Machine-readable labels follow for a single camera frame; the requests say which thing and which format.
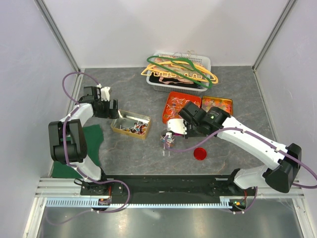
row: red circular disc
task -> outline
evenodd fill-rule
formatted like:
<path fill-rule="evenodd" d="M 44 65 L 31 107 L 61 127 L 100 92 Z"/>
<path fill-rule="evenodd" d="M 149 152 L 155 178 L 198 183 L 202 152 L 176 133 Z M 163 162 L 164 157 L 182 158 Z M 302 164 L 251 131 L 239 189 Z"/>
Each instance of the red circular disc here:
<path fill-rule="evenodd" d="M 207 152 L 204 148 L 198 147 L 194 150 L 194 157 L 196 160 L 204 160 L 207 156 Z"/>

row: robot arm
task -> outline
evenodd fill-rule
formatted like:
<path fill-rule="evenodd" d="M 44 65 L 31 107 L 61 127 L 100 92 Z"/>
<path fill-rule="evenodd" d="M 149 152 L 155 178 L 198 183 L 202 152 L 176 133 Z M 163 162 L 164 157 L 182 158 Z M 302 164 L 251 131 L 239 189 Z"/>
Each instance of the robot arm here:
<path fill-rule="evenodd" d="M 79 99 L 79 109 L 71 116 L 66 126 L 66 135 L 70 139 L 67 141 L 70 164 L 76 165 L 85 175 L 97 181 L 103 180 L 104 172 L 87 155 L 87 143 L 82 127 L 91 117 L 118 118 L 118 101 L 110 100 L 110 90 L 110 87 L 101 88 L 100 85 L 85 87 L 84 96 Z M 62 141 L 65 119 L 66 117 L 49 124 L 51 157 L 62 164 L 66 164 Z"/>
<path fill-rule="evenodd" d="M 248 151 L 261 160 L 264 165 L 248 170 L 236 169 L 234 184 L 241 189 L 268 184 L 277 191 L 287 193 L 298 173 L 297 163 L 278 153 L 278 150 L 288 153 L 301 160 L 301 148 L 296 144 L 286 147 L 284 144 L 272 141 L 242 125 L 236 118 L 220 108 L 213 107 L 207 113 L 189 102 L 179 112 L 183 119 L 171 119 L 167 123 L 169 130 L 186 135 L 206 136 L 222 128 L 240 128 L 242 131 L 226 130 L 217 136 Z M 245 131 L 252 132 L 257 137 L 273 144 L 277 149 L 264 144 Z"/>

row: table surface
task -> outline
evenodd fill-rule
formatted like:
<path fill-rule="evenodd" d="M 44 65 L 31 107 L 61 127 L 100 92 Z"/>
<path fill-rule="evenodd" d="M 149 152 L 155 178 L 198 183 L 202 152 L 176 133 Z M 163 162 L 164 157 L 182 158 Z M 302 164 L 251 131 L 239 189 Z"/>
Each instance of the table surface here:
<path fill-rule="evenodd" d="M 99 124 L 104 141 L 99 149 L 101 167 L 109 175 L 140 174 L 230 174 L 234 169 L 249 169 L 262 165 L 254 156 L 238 146 L 219 138 L 212 138 L 202 147 L 207 157 L 198 161 L 193 151 L 176 153 L 163 150 L 160 133 L 166 129 L 162 112 L 168 93 L 155 91 L 141 76 L 143 68 L 96 68 L 85 72 L 99 80 L 102 86 L 112 87 L 111 98 L 118 99 L 121 110 L 149 116 L 152 120 L 145 140 L 115 133 L 110 119 L 91 118 L 85 126 Z M 245 126 L 273 139 L 262 96 L 250 66 L 219 66 L 211 71 L 219 83 L 201 94 L 233 100 L 234 117 Z M 84 77 L 79 96 L 84 86 L 94 82 Z M 176 138 L 175 149 L 189 148 L 202 137 Z"/>

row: white wall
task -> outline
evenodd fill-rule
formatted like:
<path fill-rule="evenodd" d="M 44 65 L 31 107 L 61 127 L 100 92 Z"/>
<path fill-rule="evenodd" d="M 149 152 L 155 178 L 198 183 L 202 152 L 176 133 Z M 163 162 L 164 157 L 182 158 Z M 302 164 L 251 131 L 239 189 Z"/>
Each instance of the white wall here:
<path fill-rule="evenodd" d="M 48 124 L 66 113 L 72 68 L 33 0 L 0 1 L 0 32 L 0 236 L 18 238 L 50 169 Z"/>
<path fill-rule="evenodd" d="M 81 67 L 145 66 L 156 51 L 252 65 L 287 0 L 45 0 Z"/>
<path fill-rule="evenodd" d="M 258 75 L 279 140 L 302 147 L 317 172 L 317 1 L 297 1 L 259 67 Z M 302 184 L 316 184 L 301 169 Z M 304 189 L 317 226 L 317 189 Z"/>

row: white plastic basket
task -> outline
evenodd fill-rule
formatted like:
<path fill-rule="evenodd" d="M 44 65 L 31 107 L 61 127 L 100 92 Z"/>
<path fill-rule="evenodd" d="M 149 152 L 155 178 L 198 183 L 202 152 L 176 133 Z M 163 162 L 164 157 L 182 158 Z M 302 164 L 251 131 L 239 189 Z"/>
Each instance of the white plastic basket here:
<path fill-rule="evenodd" d="M 201 63 L 206 69 L 211 69 L 211 61 L 208 57 L 205 56 L 196 56 L 196 55 L 188 55 L 184 53 L 174 53 L 174 52 L 163 52 L 163 53 L 155 53 L 154 56 L 174 56 L 176 58 L 184 57 L 190 59 L 192 62 Z M 150 82 L 150 76 L 147 76 L 147 83 L 152 85 L 154 90 L 163 91 L 163 92 L 179 92 L 179 93 L 187 93 L 191 95 L 199 95 L 202 92 L 205 92 L 207 88 L 187 88 L 176 85 L 168 85 L 168 84 L 160 84 L 160 83 L 152 83 Z"/>

